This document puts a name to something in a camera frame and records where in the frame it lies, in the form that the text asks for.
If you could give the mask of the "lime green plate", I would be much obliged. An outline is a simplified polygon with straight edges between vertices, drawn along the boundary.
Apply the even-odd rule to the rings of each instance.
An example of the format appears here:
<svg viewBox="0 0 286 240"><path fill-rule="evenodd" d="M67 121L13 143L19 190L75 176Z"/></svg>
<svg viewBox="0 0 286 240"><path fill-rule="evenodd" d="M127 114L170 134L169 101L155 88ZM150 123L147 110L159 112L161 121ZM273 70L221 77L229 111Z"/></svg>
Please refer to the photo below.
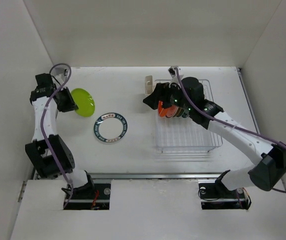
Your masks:
<svg viewBox="0 0 286 240"><path fill-rule="evenodd" d="M71 91L71 96L78 109L75 112L81 117L91 117L95 112L95 101L91 94L83 88L75 88Z"/></svg>

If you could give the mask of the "white plate teal rim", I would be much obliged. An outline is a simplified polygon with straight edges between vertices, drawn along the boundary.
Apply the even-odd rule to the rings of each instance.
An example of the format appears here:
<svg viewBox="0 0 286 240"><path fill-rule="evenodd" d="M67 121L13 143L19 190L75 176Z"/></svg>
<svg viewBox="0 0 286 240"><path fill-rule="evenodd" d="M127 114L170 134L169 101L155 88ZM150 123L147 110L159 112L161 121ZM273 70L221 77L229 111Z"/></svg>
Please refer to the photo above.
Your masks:
<svg viewBox="0 0 286 240"><path fill-rule="evenodd" d="M103 143L115 143L121 140L128 130L128 122L124 116L116 112L101 115L94 123L94 136Z"/></svg>

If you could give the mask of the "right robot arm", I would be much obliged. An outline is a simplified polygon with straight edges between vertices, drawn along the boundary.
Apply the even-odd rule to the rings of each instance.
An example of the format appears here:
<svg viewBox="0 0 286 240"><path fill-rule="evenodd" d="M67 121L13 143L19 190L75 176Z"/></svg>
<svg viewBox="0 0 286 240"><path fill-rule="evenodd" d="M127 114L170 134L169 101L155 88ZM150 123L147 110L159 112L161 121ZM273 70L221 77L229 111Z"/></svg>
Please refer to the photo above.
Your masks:
<svg viewBox="0 0 286 240"><path fill-rule="evenodd" d="M274 190L286 173L286 145L265 139L258 133L237 125L237 122L218 104L206 99L204 86L195 77L154 84L147 80L143 103L156 110L177 107L187 112L192 121L213 132L241 151L252 163L250 167L226 170L215 181L215 193L226 197L242 187Z"/></svg>

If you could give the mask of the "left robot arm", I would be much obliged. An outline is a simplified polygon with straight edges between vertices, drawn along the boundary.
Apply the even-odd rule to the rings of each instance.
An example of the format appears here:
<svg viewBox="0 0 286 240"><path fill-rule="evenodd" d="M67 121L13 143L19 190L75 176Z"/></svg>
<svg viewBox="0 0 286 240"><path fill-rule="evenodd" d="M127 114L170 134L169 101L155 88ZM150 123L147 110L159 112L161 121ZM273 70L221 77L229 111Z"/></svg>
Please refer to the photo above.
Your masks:
<svg viewBox="0 0 286 240"><path fill-rule="evenodd" d="M57 113L78 109L67 87L57 91L54 78L49 73L35 76L37 86L30 94L30 103L34 109L34 134L25 152L38 176L42 179L56 179L65 173L69 192L73 184L73 193L83 198L94 195L95 185L85 170L77 170L72 152L57 131Z"/></svg>

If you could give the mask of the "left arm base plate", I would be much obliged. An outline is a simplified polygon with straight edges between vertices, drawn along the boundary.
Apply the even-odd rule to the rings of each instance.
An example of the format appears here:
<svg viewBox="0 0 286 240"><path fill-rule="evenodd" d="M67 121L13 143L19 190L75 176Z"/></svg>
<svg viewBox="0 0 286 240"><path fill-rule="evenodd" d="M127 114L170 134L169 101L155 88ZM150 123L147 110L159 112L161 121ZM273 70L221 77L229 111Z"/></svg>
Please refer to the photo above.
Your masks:
<svg viewBox="0 0 286 240"><path fill-rule="evenodd" d="M65 193L64 210L101 211L110 209L111 183L88 182L86 185L75 188L71 199L71 188L62 188Z"/></svg>

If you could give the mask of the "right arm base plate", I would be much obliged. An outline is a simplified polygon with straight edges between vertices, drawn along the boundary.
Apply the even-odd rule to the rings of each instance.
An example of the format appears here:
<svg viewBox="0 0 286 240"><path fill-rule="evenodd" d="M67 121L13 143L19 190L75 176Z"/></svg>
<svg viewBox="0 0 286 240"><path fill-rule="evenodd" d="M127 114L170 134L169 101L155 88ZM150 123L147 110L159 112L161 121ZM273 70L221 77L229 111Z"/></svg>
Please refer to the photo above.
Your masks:
<svg viewBox="0 0 286 240"><path fill-rule="evenodd" d="M244 188L219 192L213 182L198 184L202 210L249 210L252 200Z"/></svg>

